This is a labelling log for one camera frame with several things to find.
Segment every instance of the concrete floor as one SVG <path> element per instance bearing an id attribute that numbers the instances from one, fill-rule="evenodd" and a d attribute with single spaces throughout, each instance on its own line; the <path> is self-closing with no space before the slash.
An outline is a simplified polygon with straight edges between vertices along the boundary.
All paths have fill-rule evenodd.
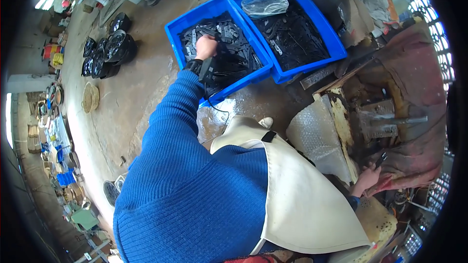
<path id="1" fill-rule="evenodd" d="M 164 25 L 205 1 L 208 0 L 161 0 L 154 7 L 125 2 L 117 12 L 124 11 L 133 20 L 129 33 L 137 41 L 138 54 L 131 63 L 122 65 L 117 76 L 105 80 L 84 78 L 80 73 L 86 37 L 99 40 L 106 36 L 108 24 L 98 27 L 97 10 L 86 14 L 79 6 L 73 13 L 62 73 L 68 122 L 87 196 L 99 209 L 102 227 L 110 232 L 114 208 L 104 196 L 102 183 L 125 173 L 140 153 L 149 115 L 180 70 Z M 88 81 L 99 88 L 100 103 L 95 111 L 85 114 L 81 101 Z M 273 117 L 273 130 L 284 135 L 294 115 L 311 102 L 312 96 L 299 83 L 276 85 L 269 78 L 238 91 L 217 107 L 229 111 L 230 118 L 238 114 L 257 120 Z M 197 117 L 200 142 L 218 136 L 226 117 L 213 108 L 200 109 Z M 121 167 L 120 156 L 127 160 Z"/>

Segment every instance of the clear plastic bag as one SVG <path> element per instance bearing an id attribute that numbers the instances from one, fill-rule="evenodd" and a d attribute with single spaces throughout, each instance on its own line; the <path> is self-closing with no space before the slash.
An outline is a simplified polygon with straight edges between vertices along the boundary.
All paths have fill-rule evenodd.
<path id="1" fill-rule="evenodd" d="M 261 19 L 275 14 L 285 13 L 288 0 L 243 0 L 242 10 L 253 19 Z"/>

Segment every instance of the person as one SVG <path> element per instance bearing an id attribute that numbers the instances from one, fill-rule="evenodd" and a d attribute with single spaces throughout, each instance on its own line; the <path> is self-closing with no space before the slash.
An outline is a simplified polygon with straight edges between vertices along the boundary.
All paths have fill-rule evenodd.
<path id="1" fill-rule="evenodd" d="M 208 35 L 197 41 L 195 60 L 179 72 L 149 118 L 141 154 L 115 204 L 114 235 L 123 261 L 221 262 L 279 248 L 307 254 L 367 249 L 352 208 L 377 183 L 380 168 L 363 171 L 347 202 L 269 130 L 271 118 L 258 123 L 234 116 L 210 152 L 198 142 L 196 111 L 204 86 L 196 73 L 216 46 Z M 278 232 L 268 223 L 287 227 Z"/>

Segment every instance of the green machine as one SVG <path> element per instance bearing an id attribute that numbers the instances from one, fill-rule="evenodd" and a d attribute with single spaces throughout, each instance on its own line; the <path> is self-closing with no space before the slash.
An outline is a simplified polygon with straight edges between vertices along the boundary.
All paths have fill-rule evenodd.
<path id="1" fill-rule="evenodd" d="M 79 231 L 89 231 L 99 224 L 99 220 L 94 217 L 91 210 L 85 208 L 73 212 L 71 222 Z"/>

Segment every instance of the white apron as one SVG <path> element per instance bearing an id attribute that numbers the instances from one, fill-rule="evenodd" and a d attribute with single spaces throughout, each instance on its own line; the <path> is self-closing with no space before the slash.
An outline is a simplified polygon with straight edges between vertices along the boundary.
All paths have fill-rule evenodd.
<path id="1" fill-rule="evenodd" d="M 346 198 L 281 137 L 262 142 L 268 131 L 251 117 L 234 116 L 210 149 L 213 154 L 225 145 L 265 148 L 266 215 L 251 254 L 257 254 L 265 241 L 304 254 L 338 252 L 329 262 L 349 262 L 364 253 L 370 243 Z"/>

